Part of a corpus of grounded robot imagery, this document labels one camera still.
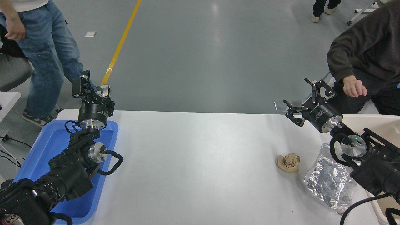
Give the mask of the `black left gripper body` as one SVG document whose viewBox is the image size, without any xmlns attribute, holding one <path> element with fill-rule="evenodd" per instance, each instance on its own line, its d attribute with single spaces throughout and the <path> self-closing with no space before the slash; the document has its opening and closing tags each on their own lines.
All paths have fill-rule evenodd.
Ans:
<svg viewBox="0 0 400 225">
<path fill-rule="evenodd" d="M 108 110 L 102 104 L 92 104 L 83 102 L 78 115 L 78 122 L 83 121 L 100 121 L 103 124 L 106 124 L 108 117 Z"/>
</svg>

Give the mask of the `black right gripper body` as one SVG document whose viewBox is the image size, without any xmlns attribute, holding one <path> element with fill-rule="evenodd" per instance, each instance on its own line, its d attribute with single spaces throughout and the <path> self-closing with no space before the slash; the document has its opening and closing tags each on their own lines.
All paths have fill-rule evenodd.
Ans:
<svg viewBox="0 0 400 225">
<path fill-rule="evenodd" d="M 308 120 L 320 132 L 328 133 L 338 126 L 343 119 L 331 104 L 320 104 L 310 111 Z"/>
</svg>

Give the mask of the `person's hand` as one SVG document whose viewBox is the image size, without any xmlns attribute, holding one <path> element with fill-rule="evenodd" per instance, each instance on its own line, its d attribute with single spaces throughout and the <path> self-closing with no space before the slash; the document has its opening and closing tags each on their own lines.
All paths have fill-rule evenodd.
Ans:
<svg viewBox="0 0 400 225">
<path fill-rule="evenodd" d="M 343 78 L 343 91 L 346 95 L 354 98 L 367 95 L 367 88 L 361 80 L 358 80 L 355 75 L 350 75 Z"/>
<path fill-rule="evenodd" d="M 25 27 L 19 17 L 8 17 L 6 19 L 7 34 L 5 37 L 10 40 L 23 40 L 26 37 Z"/>
</svg>

